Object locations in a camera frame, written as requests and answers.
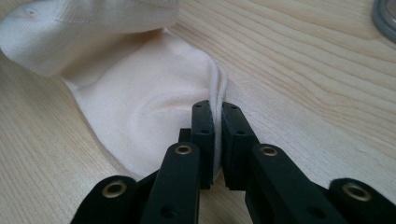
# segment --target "round metal object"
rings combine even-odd
[[[372,195],[360,186],[352,183],[345,184],[343,191],[351,198],[359,200],[361,202],[368,202],[372,199]]]
[[[375,0],[373,21],[384,36],[396,43],[396,0]]]
[[[175,152],[180,155],[187,155],[192,152],[192,148],[188,146],[180,146],[175,149]]]
[[[262,148],[260,148],[260,152],[262,152],[262,154],[264,154],[265,156],[276,156],[277,155],[276,149],[271,148],[271,147],[262,147]]]
[[[126,190],[126,184],[121,180],[113,181],[107,184],[103,190],[102,194],[106,198],[116,198],[123,194]]]

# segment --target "cloth fold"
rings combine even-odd
[[[0,23],[0,49],[41,76],[60,75],[98,139],[139,179],[157,170],[193,104],[209,100],[220,168],[227,77],[167,29],[175,0],[45,0]]]

